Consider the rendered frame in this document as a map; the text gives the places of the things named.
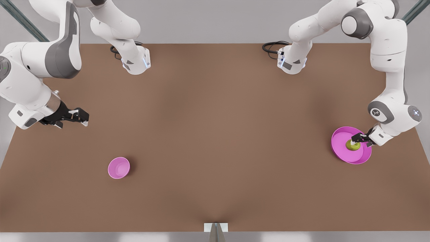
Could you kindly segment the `pink bowl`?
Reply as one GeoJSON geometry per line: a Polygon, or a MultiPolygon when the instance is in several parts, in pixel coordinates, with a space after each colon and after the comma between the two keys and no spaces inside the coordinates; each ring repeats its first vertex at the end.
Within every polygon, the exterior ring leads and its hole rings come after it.
{"type": "Polygon", "coordinates": [[[108,166],[108,174],[111,178],[121,179],[125,177],[130,171],[130,162],[127,158],[117,157],[114,158],[108,166]]]}

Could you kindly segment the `white post foot plate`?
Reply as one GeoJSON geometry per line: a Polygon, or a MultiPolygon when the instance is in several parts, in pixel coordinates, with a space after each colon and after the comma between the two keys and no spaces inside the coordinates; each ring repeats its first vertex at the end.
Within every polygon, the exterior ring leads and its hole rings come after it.
{"type": "MultiPolygon", "coordinates": [[[[203,225],[203,231],[204,232],[211,232],[212,225],[216,223],[204,223],[203,225]]],[[[228,223],[219,223],[218,228],[222,230],[222,232],[228,232],[228,223]]]]}

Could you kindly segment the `silver frame post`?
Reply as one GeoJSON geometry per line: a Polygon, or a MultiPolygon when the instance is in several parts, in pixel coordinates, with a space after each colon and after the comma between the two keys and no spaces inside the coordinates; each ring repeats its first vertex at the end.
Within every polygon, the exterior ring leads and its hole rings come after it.
{"type": "Polygon", "coordinates": [[[406,25],[410,24],[428,5],[430,0],[418,0],[415,5],[402,17],[406,25]]]}
{"type": "Polygon", "coordinates": [[[212,223],[208,242],[226,242],[220,223],[212,223]]]}
{"type": "Polygon", "coordinates": [[[49,42],[48,38],[20,11],[11,0],[0,0],[0,5],[39,42],[49,42]]]}

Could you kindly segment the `pink plate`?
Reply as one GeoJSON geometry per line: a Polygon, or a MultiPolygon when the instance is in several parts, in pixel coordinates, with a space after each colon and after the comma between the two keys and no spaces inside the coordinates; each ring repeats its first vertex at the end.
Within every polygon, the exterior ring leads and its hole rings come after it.
{"type": "Polygon", "coordinates": [[[331,149],[336,157],[350,164],[363,164],[370,159],[372,148],[367,143],[360,143],[358,150],[352,151],[347,148],[347,141],[360,130],[350,126],[343,126],[334,131],[331,137],[331,149]]]}

